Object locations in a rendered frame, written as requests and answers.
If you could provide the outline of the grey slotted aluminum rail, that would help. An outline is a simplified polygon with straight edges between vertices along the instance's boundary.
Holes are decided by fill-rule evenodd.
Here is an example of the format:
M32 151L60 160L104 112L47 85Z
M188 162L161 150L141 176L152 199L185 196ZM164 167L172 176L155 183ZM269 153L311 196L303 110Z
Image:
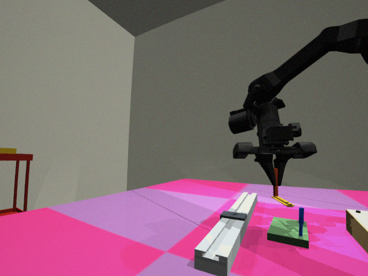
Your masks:
M194 268L216 276L229 276L251 216L257 193L243 192L229 211L194 249Z

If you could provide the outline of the blue pin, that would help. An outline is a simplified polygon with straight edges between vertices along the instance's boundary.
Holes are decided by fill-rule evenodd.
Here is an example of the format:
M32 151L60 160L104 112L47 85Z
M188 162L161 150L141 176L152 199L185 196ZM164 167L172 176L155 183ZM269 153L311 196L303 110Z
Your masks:
M304 224L304 208L302 207L299 207L298 223L300 223L299 236L302 236L302 229L303 229L303 224Z

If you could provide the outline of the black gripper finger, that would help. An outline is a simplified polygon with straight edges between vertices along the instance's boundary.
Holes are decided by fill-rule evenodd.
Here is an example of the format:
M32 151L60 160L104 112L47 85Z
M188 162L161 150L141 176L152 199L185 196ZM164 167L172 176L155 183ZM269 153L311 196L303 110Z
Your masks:
M274 168L278 169L278 186L281 186L285 166L293 156L294 154L281 154L274 159Z
M276 186L277 184L273 166L273 154L260 154L257 158L254 159L254 161L259 162L266 175L270 179L272 185Z

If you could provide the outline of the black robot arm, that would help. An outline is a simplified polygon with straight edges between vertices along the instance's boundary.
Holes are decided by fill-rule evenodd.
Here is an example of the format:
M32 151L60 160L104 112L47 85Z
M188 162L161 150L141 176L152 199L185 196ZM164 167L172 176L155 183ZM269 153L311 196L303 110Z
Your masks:
M278 109L284 108L285 104L276 97L278 93L295 76L331 51L360 53L368 64L368 18L325 28L276 70L252 81L248 87L244 109L229 112L228 123L232 133L253 130L256 124L263 121L280 122ZM299 122L292 122L288 126L263 127L262 146L271 141L283 141L288 145L290 140L301 135Z

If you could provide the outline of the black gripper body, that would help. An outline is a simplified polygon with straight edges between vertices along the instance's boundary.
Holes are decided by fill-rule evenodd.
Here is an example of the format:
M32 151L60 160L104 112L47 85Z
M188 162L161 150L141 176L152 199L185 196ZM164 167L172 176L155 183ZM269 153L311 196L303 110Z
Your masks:
M305 159L317 153L316 145L312 142L297 142L292 147L285 147L283 141L271 141L262 146L263 127L283 126L279 121L263 121L257 125L257 136L259 138L259 147L253 147L252 142L237 142L233 148L234 159L245 159L248 155L276 154L276 158L281 154L294 154L293 159Z

